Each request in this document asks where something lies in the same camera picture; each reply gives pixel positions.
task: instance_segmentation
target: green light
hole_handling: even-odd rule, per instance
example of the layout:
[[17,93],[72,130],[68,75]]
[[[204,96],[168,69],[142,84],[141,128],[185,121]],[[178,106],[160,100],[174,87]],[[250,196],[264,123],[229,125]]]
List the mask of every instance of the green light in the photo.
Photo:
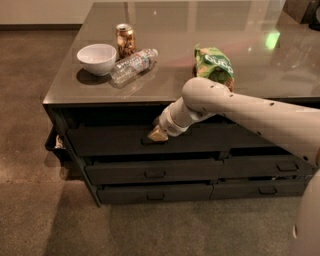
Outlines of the green light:
[[267,35],[265,45],[269,50],[273,50],[276,47],[279,36],[280,36],[279,32],[271,32]]

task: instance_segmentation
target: floor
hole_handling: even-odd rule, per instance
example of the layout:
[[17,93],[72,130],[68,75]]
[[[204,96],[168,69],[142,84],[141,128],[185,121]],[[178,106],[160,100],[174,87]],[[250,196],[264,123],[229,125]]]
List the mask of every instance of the floor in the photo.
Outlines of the floor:
[[299,197],[102,206],[44,144],[77,31],[0,32],[0,255],[286,255]]

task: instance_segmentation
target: gray countertop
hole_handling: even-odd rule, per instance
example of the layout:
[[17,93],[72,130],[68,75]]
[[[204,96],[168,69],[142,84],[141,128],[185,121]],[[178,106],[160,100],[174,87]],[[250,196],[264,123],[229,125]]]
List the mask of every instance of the gray countertop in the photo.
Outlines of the gray countertop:
[[[193,77],[194,47],[215,46],[231,60],[235,92],[263,98],[320,96],[320,33],[282,13],[284,1],[95,3],[44,104],[170,102]],[[159,52],[155,68],[122,89],[76,58],[84,46],[116,47],[115,27],[133,25],[138,49]]]

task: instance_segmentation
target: white bowl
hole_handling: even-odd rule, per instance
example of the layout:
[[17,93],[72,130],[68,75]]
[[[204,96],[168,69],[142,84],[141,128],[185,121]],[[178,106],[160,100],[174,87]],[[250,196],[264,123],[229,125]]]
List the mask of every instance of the white bowl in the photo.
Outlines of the white bowl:
[[116,62],[117,50],[108,44],[91,44],[82,48],[77,58],[83,68],[96,76],[109,73]]

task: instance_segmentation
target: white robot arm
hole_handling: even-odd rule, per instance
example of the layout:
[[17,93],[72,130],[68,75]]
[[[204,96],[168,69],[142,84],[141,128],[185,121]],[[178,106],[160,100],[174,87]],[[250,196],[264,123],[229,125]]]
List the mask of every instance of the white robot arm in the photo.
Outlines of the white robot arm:
[[[200,77],[184,85],[182,97],[156,119],[149,138],[167,140],[168,135],[178,136],[193,123],[215,114],[227,117],[314,166],[320,165],[319,109],[232,93],[226,86]],[[319,254],[320,172],[304,193],[293,237],[290,256]]]

